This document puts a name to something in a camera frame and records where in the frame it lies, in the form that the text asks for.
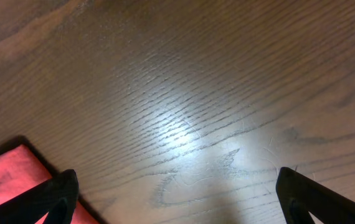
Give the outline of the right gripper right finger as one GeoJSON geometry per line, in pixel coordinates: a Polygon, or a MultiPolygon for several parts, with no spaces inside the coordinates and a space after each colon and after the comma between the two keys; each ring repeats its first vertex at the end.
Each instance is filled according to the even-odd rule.
{"type": "Polygon", "coordinates": [[[289,167],[280,169],[276,191],[287,223],[314,224],[316,217],[322,223],[355,224],[355,202],[289,167]]]}

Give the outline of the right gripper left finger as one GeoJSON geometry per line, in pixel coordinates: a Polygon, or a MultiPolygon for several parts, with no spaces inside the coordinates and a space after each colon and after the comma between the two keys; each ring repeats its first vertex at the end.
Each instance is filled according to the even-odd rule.
{"type": "Polygon", "coordinates": [[[78,200],[78,180],[73,169],[46,180],[0,205],[0,223],[70,224],[78,200]]]}

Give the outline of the red t-shirt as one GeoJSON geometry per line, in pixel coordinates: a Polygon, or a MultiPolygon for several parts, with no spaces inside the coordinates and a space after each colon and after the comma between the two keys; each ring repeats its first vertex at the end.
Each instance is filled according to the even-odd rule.
{"type": "MultiPolygon", "coordinates": [[[[1,154],[0,205],[56,176],[51,176],[38,158],[24,145],[1,154]]],[[[44,220],[45,218],[41,218],[36,223],[44,223],[44,220]]],[[[71,223],[96,223],[96,219],[77,200],[71,223]]]]}

